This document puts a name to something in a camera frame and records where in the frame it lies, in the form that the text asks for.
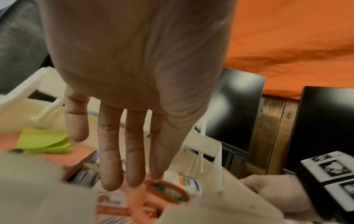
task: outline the orange fabric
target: orange fabric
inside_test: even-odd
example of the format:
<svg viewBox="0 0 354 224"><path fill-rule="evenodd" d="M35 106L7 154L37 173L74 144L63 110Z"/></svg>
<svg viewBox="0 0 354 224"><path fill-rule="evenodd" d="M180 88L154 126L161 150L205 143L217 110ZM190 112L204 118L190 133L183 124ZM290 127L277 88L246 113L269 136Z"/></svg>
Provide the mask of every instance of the orange fabric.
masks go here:
<svg viewBox="0 0 354 224"><path fill-rule="evenodd" d="M353 0L239 0L225 66L267 77L264 94L354 87Z"/></svg>

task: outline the human hand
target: human hand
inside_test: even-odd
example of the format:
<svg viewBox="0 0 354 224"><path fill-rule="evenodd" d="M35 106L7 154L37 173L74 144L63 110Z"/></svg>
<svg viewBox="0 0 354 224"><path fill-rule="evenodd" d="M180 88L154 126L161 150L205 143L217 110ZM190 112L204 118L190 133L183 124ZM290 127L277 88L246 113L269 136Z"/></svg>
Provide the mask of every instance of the human hand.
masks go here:
<svg viewBox="0 0 354 224"><path fill-rule="evenodd" d="M67 83L65 119L75 141L88 137L87 103L101 100L98 142L102 185L123 182L119 123L126 118L126 179L145 178L143 125L148 109L150 171L160 179L205 113L221 72L236 0L42 0L53 63Z"/></svg>
<svg viewBox="0 0 354 224"><path fill-rule="evenodd" d="M296 176L251 175L240 181L281 210L286 218L298 221L322 221Z"/></svg>

